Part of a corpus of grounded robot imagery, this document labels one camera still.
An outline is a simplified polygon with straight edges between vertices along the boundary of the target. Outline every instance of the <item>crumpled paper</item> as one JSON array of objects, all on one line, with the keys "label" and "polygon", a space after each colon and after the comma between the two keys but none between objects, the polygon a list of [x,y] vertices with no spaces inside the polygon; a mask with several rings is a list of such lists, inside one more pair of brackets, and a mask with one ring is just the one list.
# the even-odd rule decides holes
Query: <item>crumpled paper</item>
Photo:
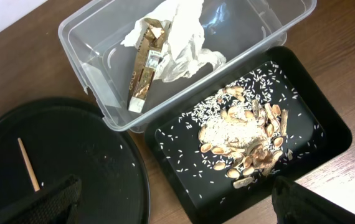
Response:
[{"label": "crumpled paper", "polygon": [[204,28],[199,22],[204,0],[166,0],[153,12],[136,21],[135,28],[121,45],[138,49],[147,30],[144,18],[157,19],[168,34],[157,66],[154,79],[173,82],[178,78],[191,78],[206,63],[217,69],[226,63],[220,52],[203,49]]}]

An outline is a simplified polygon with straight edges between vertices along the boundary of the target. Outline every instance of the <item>transparent container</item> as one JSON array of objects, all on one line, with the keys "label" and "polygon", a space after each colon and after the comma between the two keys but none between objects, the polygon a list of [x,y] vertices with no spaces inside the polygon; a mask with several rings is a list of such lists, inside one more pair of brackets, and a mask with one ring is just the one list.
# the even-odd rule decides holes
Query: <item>transparent container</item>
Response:
[{"label": "transparent container", "polygon": [[253,54],[283,45],[286,31],[308,16],[316,0],[205,0],[200,22],[203,48],[221,52],[227,63],[216,71],[202,67],[192,78],[151,85],[143,113],[127,110],[128,86],[137,50],[120,45],[136,20],[163,0],[96,0],[61,23],[60,41],[75,73],[89,87],[115,131],[142,132],[146,124],[188,99],[199,88],[228,74]]}]

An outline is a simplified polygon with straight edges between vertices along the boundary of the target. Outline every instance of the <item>white tissue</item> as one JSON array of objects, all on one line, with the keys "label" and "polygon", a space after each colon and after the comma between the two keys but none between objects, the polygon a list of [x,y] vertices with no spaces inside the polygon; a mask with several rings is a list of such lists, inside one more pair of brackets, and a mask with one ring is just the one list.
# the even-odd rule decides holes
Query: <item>white tissue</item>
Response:
[{"label": "white tissue", "polygon": [[125,37],[122,45],[139,47],[148,26],[144,18],[161,21],[168,39],[163,45],[163,60],[157,66],[154,79],[173,82],[192,77],[206,63],[215,69],[226,63],[220,52],[203,49],[204,28],[199,18],[204,0],[166,0],[153,12],[136,21],[135,28]]}]

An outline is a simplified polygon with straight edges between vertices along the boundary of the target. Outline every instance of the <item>tray rim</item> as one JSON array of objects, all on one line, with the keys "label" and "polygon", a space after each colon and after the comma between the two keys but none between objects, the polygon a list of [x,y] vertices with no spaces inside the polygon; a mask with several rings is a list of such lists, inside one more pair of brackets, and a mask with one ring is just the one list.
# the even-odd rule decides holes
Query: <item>tray rim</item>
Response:
[{"label": "tray rim", "polygon": [[[74,109],[78,109],[78,110],[84,110],[87,113],[91,113],[95,116],[98,116],[100,119],[103,118],[103,114],[102,111],[99,107],[81,101],[81,100],[77,100],[77,99],[73,99],[73,98],[68,98],[68,97],[49,97],[49,98],[43,98],[43,99],[39,99],[39,100],[34,100],[34,101],[30,101],[27,103],[24,103],[22,105],[19,105],[15,108],[13,108],[12,110],[8,111],[7,113],[3,114],[0,117],[0,127],[4,128],[2,126],[10,126],[13,124],[18,123],[18,120],[12,120],[10,118],[13,118],[13,116],[20,114],[20,117],[25,117],[26,115],[21,115],[21,113],[33,113],[34,111],[36,111],[38,108],[40,108],[41,110],[45,109],[45,108],[51,108],[51,107],[60,107],[60,106],[64,106],[64,107],[69,107],[69,108],[74,108]],[[132,138],[130,137],[130,135],[127,132],[116,132],[117,134],[120,134],[122,139],[127,143],[127,145],[129,145],[129,147],[131,148],[133,157],[137,160],[137,162],[139,163],[140,166],[140,172],[143,176],[143,187],[145,188],[144,190],[144,212],[143,212],[143,216],[141,217],[141,222],[142,223],[149,223],[150,222],[150,213],[151,213],[151,194],[150,194],[150,186],[149,186],[149,179],[148,179],[148,174],[147,174],[147,168],[144,164],[143,158],[135,144],[135,142],[132,140]]]},{"label": "tray rim", "polygon": [[[338,147],[333,148],[334,150],[330,150],[326,152],[320,153],[320,151],[316,151],[313,153],[318,157],[318,161],[314,163],[309,163],[309,162],[304,162],[304,164],[301,163],[300,165],[300,170],[295,170],[292,172],[290,175],[285,175],[285,177],[291,179],[291,180],[296,180],[299,179],[301,176],[311,172],[313,169],[321,166],[325,162],[331,160],[332,158],[338,156],[339,154],[343,153],[344,151],[348,150],[351,143],[352,143],[352,134],[348,126],[345,124],[345,122],[342,120],[340,115],[336,112],[336,110],[333,108],[331,103],[327,100],[327,98],[323,95],[321,90],[318,88],[317,84],[315,81],[312,79],[310,74],[306,71],[304,66],[300,63],[298,58],[295,56],[295,54],[288,48],[286,47],[274,47],[262,54],[259,54],[257,56],[254,56],[250,58],[247,62],[243,63],[238,69],[236,69],[234,72],[225,74],[221,79],[215,80],[212,82],[212,86],[215,85],[218,82],[224,81],[224,84],[229,83],[229,81],[226,81],[229,79],[232,79],[232,77],[235,77],[232,80],[235,80],[239,77],[241,77],[243,74],[247,74],[248,72],[252,71],[253,68],[256,68],[257,66],[268,62],[268,61],[273,61],[277,63],[282,70],[284,70],[286,76],[288,77],[289,81],[292,83],[292,85],[296,88],[296,90],[299,92],[299,95],[303,98],[303,101],[305,102],[305,105],[309,108],[309,110],[313,113],[315,118],[319,121],[319,123],[322,125],[322,127],[325,128],[326,134],[328,134],[331,131],[335,132],[340,132],[341,134],[345,134],[346,139],[345,141],[341,143],[341,149]],[[303,91],[303,88],[297,88],[298,83],[305,83],[305,84],[300,84],[300,85],[306,85],[305,88],[308,89],[309,92],[312,92],[312,96],[309,96],[309,94],[304,94],[300,90]],[[209,93],[215,92],[215,90],[210,89],[210,90],[205,90],[205,88],[200,89],[197,91],[196,95],[201,95],[205,96],[203,98],[206,98],[209,96]],[[160,152],[160,149],[156,143],[154,134],[158,127],[160,126],[159,124],[164,124],[165,122],[168,122],[170,120],[170,116],[172,114],[179,114],[182,113],[183,111],[189,109],[190,107],[193,107],[195,105],[194,100],[189,102],[190,106],[184,106],[187,104],[187,102],[180,103],[174,107],[172,107],[169,111],[164,113],[163,115],[159,116],[155,120],[149,123],[146,131],[144,132],[144,139],[150,148],[150,151],[153,153],[153,156],[156,158],[161,170],[163,171],[164,175],[167,177],[169,184],[175,191],[175,194],[177,195],[180,203],[182,204],[183,209],[187,213],[188,217],[193,223],[220,223],[220,222],[225,222],[228,219],[236,216],[240,212],[246,210],[247,208],[251,207],[255,203],[261,201],[262,199],[268,197],[271,195],[272,191],[271,188],[273,186],[273,180],[279,176],[275,175],[273,178],[270,178],[267,180],[264,184],[267,182],[270,183],[270,191],[264,192],[262,196],[260,197],[253,197],[254,200],[249,200],[247,205],[244,206],[244,209],[239,211],[230,212],[229,214],[225,215],[223,218],[215,218],[215,217],[200,217],[199,214],[197,213],[198,210],[192,203],[190,197],[187,194],[183,194],[181,192],[184,192],[184,187],[182,186],[182,183],[179,181],[179,178],[177,177],[174,169],[171,167],[169,162],[165,159],[163,156],[163,153]],[[331,120],[331,118],[326,118],[326,116],[321,116],[321,113],[324,114],[330,114],[334,116],[334,120]],[[339,128],[332,128],[331,123],[334,125],[338,125],[341,129]],[[293,168],[298,167],[298,163],[293,164]]]}]

